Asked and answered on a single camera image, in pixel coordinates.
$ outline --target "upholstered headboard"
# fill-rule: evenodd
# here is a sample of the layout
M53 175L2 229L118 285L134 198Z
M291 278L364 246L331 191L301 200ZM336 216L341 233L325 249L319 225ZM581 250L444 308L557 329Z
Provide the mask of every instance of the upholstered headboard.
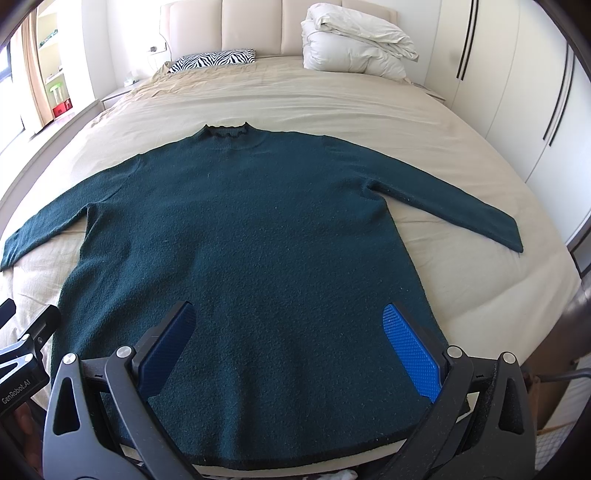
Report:
M363 0L324 0L396 24L394 10ZM160 33L172 60L183 55L254 48L258 56L302 55L301 25L317 0L181 0L163 5Z

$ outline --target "dark green sweater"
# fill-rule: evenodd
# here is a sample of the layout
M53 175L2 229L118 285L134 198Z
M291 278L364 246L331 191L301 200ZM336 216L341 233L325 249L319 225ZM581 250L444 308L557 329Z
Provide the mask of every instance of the dark green sweater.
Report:
M429 405L385 336L387 304L444 341L378 192L522 251L513 218L406 163L246 124L84 180L7 240L0 269L86 215L52 374L188 300L197 330L150 401L179 448L230 468L318 462L405 438Z

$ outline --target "shelf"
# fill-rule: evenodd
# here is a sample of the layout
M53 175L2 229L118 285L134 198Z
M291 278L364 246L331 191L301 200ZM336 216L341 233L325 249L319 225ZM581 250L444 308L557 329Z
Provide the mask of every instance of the shelf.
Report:
M50 47L52 45L57 45L57 36L59 35L59 33L56 33L55 35L53 35L49 40L47 40L41 47L39 47L39 50L43 50L46 47Z
M64 71L60 70L59 72L51 75L51 77L49 77L46 81L45 81L45 85L49 85L51 82L53 82L56 78L61 77L62 75L64 75Z

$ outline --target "metal screw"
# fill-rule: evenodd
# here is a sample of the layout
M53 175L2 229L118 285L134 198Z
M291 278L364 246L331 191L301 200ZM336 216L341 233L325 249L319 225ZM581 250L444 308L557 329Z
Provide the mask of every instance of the metal screw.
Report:
M120 346L120 347L117 349L117 356L118 356L119 358L126 358L126 357L128 357L128 356L130 356L130 355L131 355L131 347L130 347L130 346L127 346L127 345L125 345L125 346Z
M67 353L67 354L64 355L63 362L66 365L70 365L71 363L74 362L74 360L76 360L76 354L75 353Z
M503 353L503 360L508 364L514 364L517 361L515 355L513 355L511 352Z
M450 348L447 349L447 354L452 358L460 358L462 356L462 349L452 345Z

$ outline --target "wardrobe handle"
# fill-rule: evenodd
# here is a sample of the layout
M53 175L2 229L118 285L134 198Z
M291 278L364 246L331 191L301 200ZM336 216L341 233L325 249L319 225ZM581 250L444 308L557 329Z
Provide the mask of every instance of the wardrobe handle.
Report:
M462 65L464 63L464 56L466 55L466 47L468 46L468 38L470 38L470 30L472 29L472 14L474 13L474 0L470 4L470 16L468 17L468 29L466 30L466 39L464 40L464 49L462 50L462 57L460 58L460 64L457 66L456 78L460 78L460 72L462 71Z
M562 74L562 82L560 83L560 90L558 91L558 97L556 98L556 104L554 104L554 110L552 111L552 116L550 117L550 122L548 122L548 126L546 127L546 132L544 132L544 136L542 140L546 140L548 133L550 133L550 127L552 126L552 122L554 121L554 116L558 110L558 105L560 103L560 97L562 97L562 91L564 90L564 81L566 80L566 71L569 68L569 44L566 44L566 55L564 56L564 72Z
M560 117L558 119L558 123L556 124L556 128L554 129L554 134L552 135L552 138L550 139L550 143L548 144L548 146L550 146L550 147L552 146L552 143L554 143L554 139L556 138L556 134L558 133L558 129L560 128L560 124L562 123L564 111L566 110L566 107L569 104L570 89L573 86L573 78L574 78L574 61L573 61L573 70L570 73L569 89L566 91L566 98L564 99L564 106L562 107L562 111L560 112Z
M474 35L476 35L476 24L478 23L478 5L479 0L476 0L476 11L474 12L474 22L472 25L472 36L470 38L470 46L468 47L468 55L466 56L466 63L464 64L464 72L462 73L461 80L464 79L466 75L466 69L468 68L468 62L470 61L470 53L472 53L472 44L474 43Z

